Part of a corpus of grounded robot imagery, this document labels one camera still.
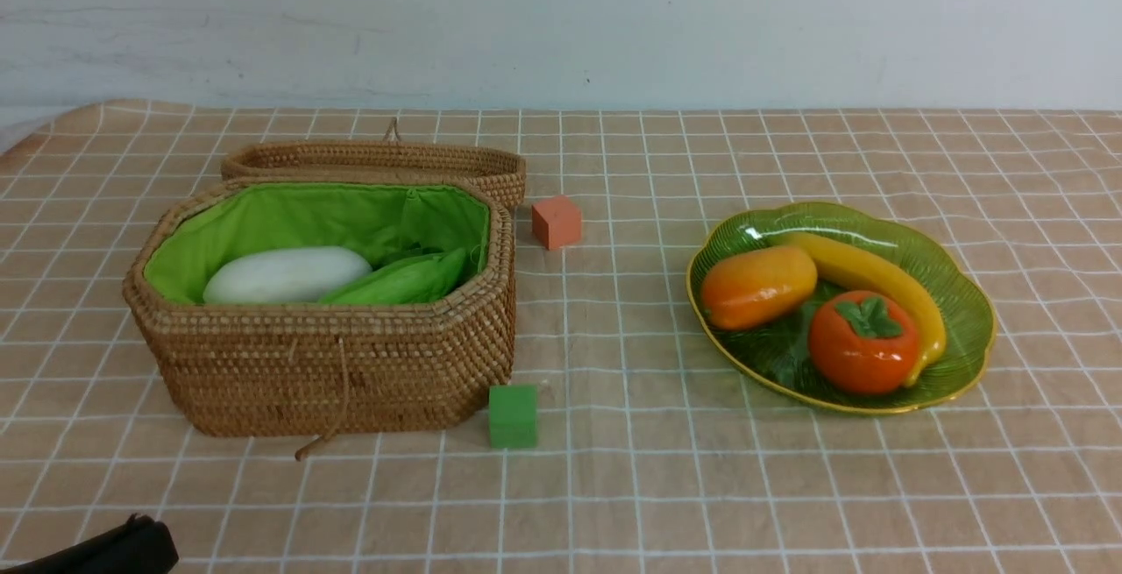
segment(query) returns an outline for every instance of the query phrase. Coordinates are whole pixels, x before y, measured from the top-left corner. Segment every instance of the orange mango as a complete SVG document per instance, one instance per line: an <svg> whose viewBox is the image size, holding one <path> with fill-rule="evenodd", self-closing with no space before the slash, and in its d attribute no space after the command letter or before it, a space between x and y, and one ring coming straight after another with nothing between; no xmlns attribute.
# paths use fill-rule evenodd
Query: orange mango
<svg viewBox="0 0 1122 574"><path fill-rule="evenodd" d="M752 330L797 309L817 284L801 247L765 247L715 263L701 283L701 308L721 331Z"/></svg>

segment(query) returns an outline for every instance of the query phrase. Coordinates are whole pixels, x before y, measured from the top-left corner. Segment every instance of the gold plate rim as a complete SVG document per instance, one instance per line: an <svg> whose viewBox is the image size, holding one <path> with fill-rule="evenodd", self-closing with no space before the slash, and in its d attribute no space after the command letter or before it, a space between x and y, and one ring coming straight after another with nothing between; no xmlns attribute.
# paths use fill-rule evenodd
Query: gold plate rim
<svg viewBox="0 0 1122 574"><path fill-rule="evenodd" d="M709 243L712 243L714 234L716 234L717 231L725 225L725 223L730 222L730 220L743 217L743 215L753 214L753 212L783 212L791 210L791 207L797 207L797 206L838 207L839 210L843 211L849 211L854 215L858 215L859 217L872 219L874 220L874 222L886 223L890 226L903 228L903 230L908 231L908 233L918 234L920 235L920 238L928 239L928 241L935 243L935 246L939 248L939 251L942 251L942 256L945 256L945 258L948 259L950 265L955 267L955 271L958 271L958 276L962 277L963 279L966 279L966 281L969 283L971 286L974 287L974 289L976 289L978 294L982 295L982 299L985 299L986 307L988 307L990 311L990 318L992 320L992 322L990 323L990 341L986 342L985 349L982 351L982 367L978 368L977 374L974 374L974 378L971 379L968 383L965 383L958 390L951 391L951 394L939 397L937 399L927 399L927 401L917 401L905 406L896 406L896 407L855 407L855 406L844 406L840 404L834 404L830 401L824 401L824 399L817 399L815 397L809 397L807 395L803 395L801 394L801 391L791 390L785 386L781 386L781 383L775 383L774 381L772 381L772 379L763 377L762 374L757 373L757 371L754 371L751 367L748 367L745 362L742 362L741 359L737 359L736 355L729 353L729 351L717 340L716 335L712 334L712 330L710 330L709 323L706 322L705 315L702 315L701 311L699 311L697 299L695 299L693 297L691 275L693 275L695 263L697 263L698 256L701 256L702 251L706 251L706 248L709 247ZM986 295L986 291L983 290L982 287L980 287L978 284L975 283L974 279L969 277L969 275L966 275L966 271L963 271L962 266L959 266L958 262L955 261L954 256L950 256L949 251L947 251L947 248L942 247L942 243L938 243L937 241L935 241L935 239L931 239L930 235L922 233L922 231L916 230L913 226L909 226L908 223L893 222L893 220L890 219L873 217L873 215L867 214L867 212L862 212L856 210L856 207L846 206L844 205L844 203L837 203L837 202L817 202L817 200L815 200L815 202L793 202L789 203L785 206L762 207L762 210L761 207L757 207L757 210L741 211L737 212L736 215L729 215L729 217L721 219L721 222L717 223L717 225L714 226L708 234L706 234L705 243L701 243L700 250L695 251L692 258L690 258L689 266L686 269L686 296L689 297L690 299L690 308L693 311L693 315L697 315L698 321L701 323L701 330L705 331L706 337L709 339L709 342L712 343L714 346L717 346L717 350L720 351L723 355L725 355L725 359L728 359L728 361L733 363L733 365L737 370L741 370L742 373L753 379L753 381L761 383L761 386L767 388L769 390L778 391L778 394L785 395L787 397L797 399L797 401L807 404L809 406L824 407L824 409L827 410L834 410L837 413L845 413L850 415L862 415L862 416L902 415L921 410L925 409L926 407L934 407L942 404L948 404L950 401L954 401L954 399L958 399L959 397L962 397L962 395L966 395L967 391L973 390L974 388L977 387L977 383L982 382L982 378L985 377L986 370L990 369L990 355L992 355L994 343L996 343L997 341L997 314L996 312L994 312L993 302L992 299L990 299L990 295Z"/></svg>

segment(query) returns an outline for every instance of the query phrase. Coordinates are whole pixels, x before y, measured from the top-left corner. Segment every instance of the green foam cube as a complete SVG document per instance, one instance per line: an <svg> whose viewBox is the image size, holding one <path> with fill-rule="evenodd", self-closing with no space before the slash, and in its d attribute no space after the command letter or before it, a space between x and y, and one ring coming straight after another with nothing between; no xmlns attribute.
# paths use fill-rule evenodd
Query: green foam cube
<svg viewBox="0 0 1122 574"><path fill-rule="evenodd" d="M537 446L536 386L493 386L489 410L493 448Z"/></svg>

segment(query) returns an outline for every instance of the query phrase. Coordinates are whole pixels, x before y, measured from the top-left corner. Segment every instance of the black object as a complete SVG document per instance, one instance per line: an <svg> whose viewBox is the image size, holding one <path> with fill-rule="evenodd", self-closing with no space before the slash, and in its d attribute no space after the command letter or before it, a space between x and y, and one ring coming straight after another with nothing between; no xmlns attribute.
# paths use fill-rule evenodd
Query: black object
<svg viewBox="0 0 1122 574"><path fill-rule="evenodd" d="M167 526L132 515L112 530L0 574L167 574L178 562Z"/></svg>

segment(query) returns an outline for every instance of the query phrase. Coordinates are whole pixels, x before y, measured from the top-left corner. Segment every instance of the leaf-shaped plate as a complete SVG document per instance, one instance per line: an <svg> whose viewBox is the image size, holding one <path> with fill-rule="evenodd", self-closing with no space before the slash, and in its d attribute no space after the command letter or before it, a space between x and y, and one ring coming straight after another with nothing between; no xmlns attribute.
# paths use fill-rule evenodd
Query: leaf-shaped plate
<svg viewBox="0 0 1122 574"><path fill-rule="evenodd" d="M701 283L714 263L728 256L767 247L771 234L812 233L852 243L902 267L930 291L942 312L947 350L909 389L880 397L848 395L818 373L807 351L807 331L818 306L844 291L818 281L815 295L798 311L752 331L719 331L709 326L698 299ZM706 335L730 362L766 388L806 404L843 413L889 415L950 401L982 380L990 363L997 322L986 295L937 242L928 235L854 211L838 203L793 203L773 211L746 211L724 220L693 256L686 274L690 306Z"/></svg>

